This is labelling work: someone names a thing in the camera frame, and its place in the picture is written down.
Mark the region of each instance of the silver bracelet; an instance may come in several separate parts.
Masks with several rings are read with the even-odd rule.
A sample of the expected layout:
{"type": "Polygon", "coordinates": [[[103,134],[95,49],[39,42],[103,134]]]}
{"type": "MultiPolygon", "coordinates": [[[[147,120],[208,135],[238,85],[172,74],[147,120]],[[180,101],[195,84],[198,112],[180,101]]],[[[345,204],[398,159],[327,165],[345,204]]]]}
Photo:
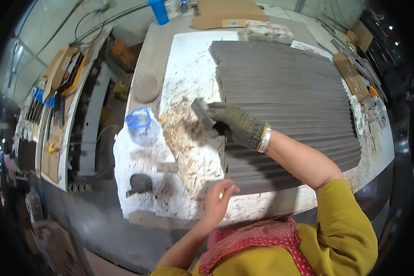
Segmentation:
{"type": "Polygon", "coordinates": [[[265,124],[267,127],[265,128],[264,136],[262,137],[261,145],[259,146],[258,152],[263,153],[268,146],[268,141],[270,140],[270,133],[271,128],[269,124],[265,124]]]}

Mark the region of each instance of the stack of gray sheets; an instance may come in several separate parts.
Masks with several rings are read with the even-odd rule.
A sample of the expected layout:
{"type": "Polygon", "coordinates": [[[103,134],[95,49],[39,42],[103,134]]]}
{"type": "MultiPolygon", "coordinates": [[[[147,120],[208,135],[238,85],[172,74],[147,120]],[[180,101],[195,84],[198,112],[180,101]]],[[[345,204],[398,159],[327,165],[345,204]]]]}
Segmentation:
{"type": "MultiPolygon", "coordinates": [[[[284,45],[214,41],[211,53],[224,102],[240,105],[271,128],[324,153],[342,171],[360,161],[347,92],[335,64],[284,45]]],[[[265,154],[233,141],[224,169],[241,194],[282,190],[301,182],[265,154]]]]}

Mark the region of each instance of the worker's left hand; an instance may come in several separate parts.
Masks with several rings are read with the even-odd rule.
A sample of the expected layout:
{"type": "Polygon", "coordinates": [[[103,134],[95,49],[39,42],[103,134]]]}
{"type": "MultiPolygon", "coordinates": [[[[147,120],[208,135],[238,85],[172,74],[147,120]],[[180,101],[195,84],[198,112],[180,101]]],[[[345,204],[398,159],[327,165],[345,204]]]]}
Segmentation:
{"type": "Polygon", "coordinates": [[[239,191],[239,188],[231,179],[224,179],[215,183],[205,198],[204,217],[201,219],[205,227],[212,231],[218,226],[226,215],[233,192],[239,191]]]}

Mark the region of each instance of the yellow clamp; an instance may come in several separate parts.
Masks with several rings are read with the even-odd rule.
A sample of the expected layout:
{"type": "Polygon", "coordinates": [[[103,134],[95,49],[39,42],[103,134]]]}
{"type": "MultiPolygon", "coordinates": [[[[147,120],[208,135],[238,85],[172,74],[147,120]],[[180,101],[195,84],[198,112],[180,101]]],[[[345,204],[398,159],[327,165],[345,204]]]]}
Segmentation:
{"type": "Polygon", "coordinates": [[[54,140],[54,142],[49,146],[49,153],[54,152],[54,145],[57,142],[57,140],[54,140]]]}

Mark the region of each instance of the work glove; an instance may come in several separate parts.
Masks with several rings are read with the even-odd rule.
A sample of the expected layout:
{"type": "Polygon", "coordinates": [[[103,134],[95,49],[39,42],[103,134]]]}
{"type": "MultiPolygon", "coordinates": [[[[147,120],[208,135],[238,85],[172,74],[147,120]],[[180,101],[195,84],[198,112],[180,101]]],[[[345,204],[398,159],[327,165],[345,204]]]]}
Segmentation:
{"type": "Polygon", "coordinates": [[[215,125],[221,135],[225,135],[244,147],[259,150],[261,137],[266,128],[265,123],[239,106],[224,102],[209,103],[207,113],[215,121],[226,124],[225,129],[218,129],[218,124],[215,125]]]}

